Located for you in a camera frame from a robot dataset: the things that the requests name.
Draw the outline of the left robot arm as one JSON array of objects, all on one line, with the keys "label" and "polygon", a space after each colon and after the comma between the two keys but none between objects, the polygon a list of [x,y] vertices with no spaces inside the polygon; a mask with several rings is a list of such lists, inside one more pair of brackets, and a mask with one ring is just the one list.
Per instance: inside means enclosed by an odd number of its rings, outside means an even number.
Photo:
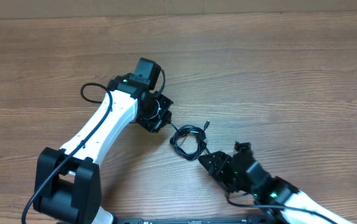
[{"label": "left robot arm", "polygon": [[141,58],[132,73],[110,80],[99,108],[84,127],[60,149],[45,148],[37,160],[34,194],[30,208],[62,223],[115,223],[102,208],[100,166],[113,143],[132,121],[157,133],[171,121],[172,101],[156,91],[162,68]]}]

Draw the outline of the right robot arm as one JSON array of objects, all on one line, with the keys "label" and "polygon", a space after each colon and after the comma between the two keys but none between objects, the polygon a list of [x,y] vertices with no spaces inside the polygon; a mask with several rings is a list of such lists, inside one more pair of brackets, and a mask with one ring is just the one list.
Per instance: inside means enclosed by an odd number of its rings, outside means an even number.
[{"label": "right robot arm", "polygon": [[351,222],[316,203],[290,182],[270,175],[254,159],[251,143],[236,142],[236,153],[222,151],[198,157],[199,163],[226,193],[228,204],[258,208],[275,223]]}]

